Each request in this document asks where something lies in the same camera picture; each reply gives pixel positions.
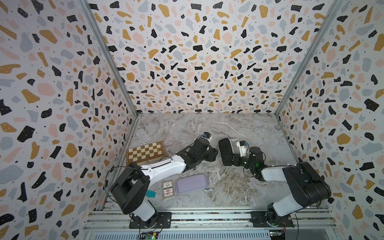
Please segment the lilac zippered umbrella sleeve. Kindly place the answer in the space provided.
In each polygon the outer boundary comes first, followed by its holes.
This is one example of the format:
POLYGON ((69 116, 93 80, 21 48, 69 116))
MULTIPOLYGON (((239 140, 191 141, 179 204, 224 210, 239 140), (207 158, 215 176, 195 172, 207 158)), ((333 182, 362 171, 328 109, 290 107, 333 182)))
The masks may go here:
POLYGON ((176 181, 178 194, 186 194, 196 190, 204 189, 208 185, 208 179, 204 174, 197 174, 176 181))

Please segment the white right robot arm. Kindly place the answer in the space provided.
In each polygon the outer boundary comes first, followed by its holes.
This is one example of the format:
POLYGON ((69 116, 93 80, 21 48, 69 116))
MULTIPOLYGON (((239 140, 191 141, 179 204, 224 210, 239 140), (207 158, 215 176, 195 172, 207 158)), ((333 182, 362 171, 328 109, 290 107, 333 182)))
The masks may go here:
POLYGON ((307 162, 295 165, 267 166, 264 153, 257 147, 229 157, 231 164, 248 169, 260 182, 284 182, 290 193, 281 200, 269 204, 266 218, 272 223, 306 207, 321 203, 331 196, 331 189, 307 162))

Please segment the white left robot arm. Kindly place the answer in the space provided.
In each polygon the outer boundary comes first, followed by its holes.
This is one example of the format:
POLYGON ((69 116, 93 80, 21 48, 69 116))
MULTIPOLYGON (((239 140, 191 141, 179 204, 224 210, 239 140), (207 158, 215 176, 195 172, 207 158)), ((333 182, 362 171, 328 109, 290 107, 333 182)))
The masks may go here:
POLYGON ((132 163, 124 167, 110 186, 110 192, 123 214, 134 214, 146 223, 155 221, 158 212, 145 199, 148 188, 165 178, 192 170, 203 161, 214 162, 218 150, 210 145, 211 137, 205 132, 166 160, 143 166, 132 163))

